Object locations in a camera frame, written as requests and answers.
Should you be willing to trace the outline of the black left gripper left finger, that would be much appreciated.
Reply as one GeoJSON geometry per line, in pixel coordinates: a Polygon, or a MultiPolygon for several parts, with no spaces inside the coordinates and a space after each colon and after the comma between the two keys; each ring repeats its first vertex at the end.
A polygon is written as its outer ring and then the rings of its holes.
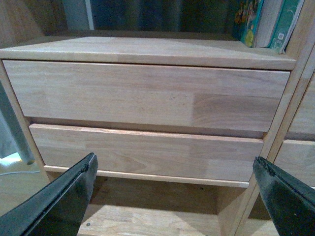
{"type": "Polygon", "coordinates": [[[0,218],[2,236],[75,236],[78,234],[98,169],[86,157],[0,218]]]}

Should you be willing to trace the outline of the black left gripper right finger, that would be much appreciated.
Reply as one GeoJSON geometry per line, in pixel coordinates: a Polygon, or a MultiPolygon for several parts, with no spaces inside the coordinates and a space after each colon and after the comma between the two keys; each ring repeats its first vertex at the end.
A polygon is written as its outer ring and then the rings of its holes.
{"type": "Polygon", "coordinates": [[[281,236],[315,234],[315,190],[263,157],[253,173],[263,203],[281,236]]]}

